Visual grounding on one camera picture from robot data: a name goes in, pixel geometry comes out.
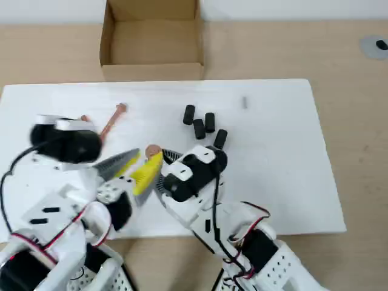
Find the yellow object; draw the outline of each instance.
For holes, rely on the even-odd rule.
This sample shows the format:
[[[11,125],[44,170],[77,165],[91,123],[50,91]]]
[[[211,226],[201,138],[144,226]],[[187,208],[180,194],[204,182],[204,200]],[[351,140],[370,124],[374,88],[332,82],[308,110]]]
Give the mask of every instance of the yellow object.
[[[140,158],[140,151],[137,153],[135,157],[130,159],[129,162],[123,168],[121,168],[120,171],[117,172],[117,174],[115,175],[115,178],[119,178],[120,176],[125,174],[125,172],[130,168],[130,166],[134,165],[134,163],[137,162],[139,158]]]
[[[155,177],[159,175],[160,168],[163,162],[163,152],[159,152],[152,156],[141,168],[133,172],[130,177],[136,181],[136,186],[133,189],[133,195],[139,196],[153,182]]]

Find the cable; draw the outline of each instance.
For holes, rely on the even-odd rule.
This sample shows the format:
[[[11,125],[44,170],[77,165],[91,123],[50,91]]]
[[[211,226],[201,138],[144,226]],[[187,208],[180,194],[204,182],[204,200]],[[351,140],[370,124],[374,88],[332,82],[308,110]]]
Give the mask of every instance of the cable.
[[[81,274],[81,276],[78,276],[77,278],[70,279],[70,280],[71,280],[71,281],[75,281],[75,280],[78,280],[78,279],[82,278],[82,276],[84,276],[84,275],[85,275],[85,269],[84,269],[83,267],[81,267],[81,270],[82,270],[82,274]]]
[[[58,263],[57,260],[54,259],[54,257],[48,254],[45,250],[43,250],[40,246],[38,246],[35,242],[30,240],[28,237],[21,235],[20,233],[17,233],[17,232],[12,233],[11,236],[14,236],[15,238],[19,238],[23,240],[25,243],[27,243],[30,246],[32,250],[44,255],[54,265]]]
[[[234,258],[229,252],[228,250],[225,248],[224,244],[222,243],[221,241],[221,238],[220,238],[220,229],[217,227],[217,221],[216,221],[216,217],[217,217],[217,214],[216,214],[216,209],[217,209],[217,200],[218,200],[218,186],[219,186],[219,170],[218,170],[218,165],[217,165],[217,161],[215,161],[215,166],[214,166],[214,170],[215,170],[215,175],[216,175],[216,186],[215,186],[215,189],[214,189],[214,196],[213,196],[213,209],[212,209],[212,220],[213,220],[213,231],[214,231],[214,240],[218,243],[219,247],[222,249],[222,251],[225,253],[225,255],[228,257],[229,260],[231,260],[232,262],[234,262],[240,269],[241,269],[241,273],[243,275],[247,275],[249,274],[247,272],[247,270],[244,268],[243,265],[240,264],[240,262]],[[239,288],[239,290],[242,290],[244,291],[244,289],[241,287],[241,285],[237,282],[237,280],[235,281],[235,284],[237,285],[237,287]]]
[[[247,231],[245,232],[245,234],[243,234],[242,237],[240,237],[238,239],[236,239],[235,237],[229,238],[229,240],[231,242],[233,242],[233,243],[238,243],[238,242],[242,241],[248,235],[248,233],[250,233],[253,229],[255,229],[255,227],[259,224],[259,222],[261,222],[262,220],[264,220],[266,218],[270,218],[271,217],[271,213],[267,209],[265,209],[263,207],[257,206],[256,204],[253,204],[253,203],[247,202],[247,201],[241,201],[241,203],[247,204],[247,205],[252,206],[252,207],[254,207],[256,209],[259,209],[259,210],[265,212],[266,215],[258,218],[255,222],[253,222],[251,225],[249,225]]]
[[[1,182],[0,182],[0,208],[1,208],[1,215],[3,217],[3,220],[5,222],[5,225],[7,226],[7,229],[10,233],[12,233],[12,228],[11,228],[11,225],[9,223],[9,220],[8,220],[8,216],[5,212],[5,206],[4,206],[4,195],[3,195],[3,188],[4,188],[4,182],[5,182],[5,179],[6,177],[8,176],[12,176],[13,175],[13,170],[16,166],[16,164],[23,158],[25,157],[26,155],[28,155],[29,153],[31,152],[34,152],[35,150],[39,150],[40,148],[46,146],[47,144],[53,142],[53,141],[57,141],[59,138],[56,138],[56,139],[51,139],[49,141],[44,141],[44,142],[41,142],[40,144],[37,144],[36,146],[34,145],[33,147],[30,147],[29,149],[23,151],[22,153],[20,153],[14,160],[13,162],[11,163],[11,166],[8,170],[8,172],[4,173],[4,175],[2,176],[1,178]]]
[[[49,247],[51,247],[63,234],[64,234],[64,232],[65,232],[65,230],[71,225],[71,224],[73,224],[74,222],[76,222],[78,219],[80,219],[81,218],[81,215],[84,213],[84,211],[85,211],[85,209],[86,209],[86,207],[85,208],[83,208],[73,219],[72,219],[72,221],[69,223],[69,224],[67,224],[66,226],[65,226],[65,228],[64,229],[62,229],[56,236],[54,236],[54,238],[51,240],[51,241],[49,241],[47,244],[45,244],[44,246],[43,246],[43,249],[44,250],[47,250]]]

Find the white foam board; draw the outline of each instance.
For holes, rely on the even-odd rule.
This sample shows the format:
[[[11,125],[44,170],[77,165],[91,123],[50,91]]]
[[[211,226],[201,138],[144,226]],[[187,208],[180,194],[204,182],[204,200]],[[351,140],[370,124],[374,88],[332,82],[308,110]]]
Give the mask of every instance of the white foam board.
[[[346,230],[312,89],[303,79],[9,85],[0,100],[0,172],[30,146],[37,114],[86,114],[102,129],[119,102],[127,103],[129,112],[110,132],[100,160],[149,144],[177,152],[212,144],[216,133],[197,141],[193,128],[182,123],[185,106],[194,104],[196,117],[215,112],[216,128],[229,133],[224,202],[246,200],[268,208],[270,223],[284,235]],[[58,186],[63,179],[58,175],[31,157],[18,164],[4,187],[13,226]],[[152,195],[123,236],[188,234]],[[6,239],[1,221],[0,241]]]

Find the wooden table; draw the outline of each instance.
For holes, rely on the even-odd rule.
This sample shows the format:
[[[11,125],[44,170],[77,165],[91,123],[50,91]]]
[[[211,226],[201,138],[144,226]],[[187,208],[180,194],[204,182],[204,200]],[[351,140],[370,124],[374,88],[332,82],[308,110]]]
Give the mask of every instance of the wooden table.
[[[100,32],[100,25],[0,26],[0,88],[104,81]],[[348,231],[284,240],[331,290],[387,290],[388,61],[364,57],[358,41],[366,35],[388,37],[388,21],[206,24],[207,79],[311,82]],[[141,290],[210,290],[221,267],[194,238],[111,245]]]

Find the open cardboard box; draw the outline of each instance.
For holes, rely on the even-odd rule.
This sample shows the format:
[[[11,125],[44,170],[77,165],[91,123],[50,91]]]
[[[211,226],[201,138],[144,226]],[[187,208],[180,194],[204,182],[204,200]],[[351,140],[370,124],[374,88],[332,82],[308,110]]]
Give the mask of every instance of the open cardboard box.
[[[197,0],[107,0],[100,63],[108,81],[199,80]]]

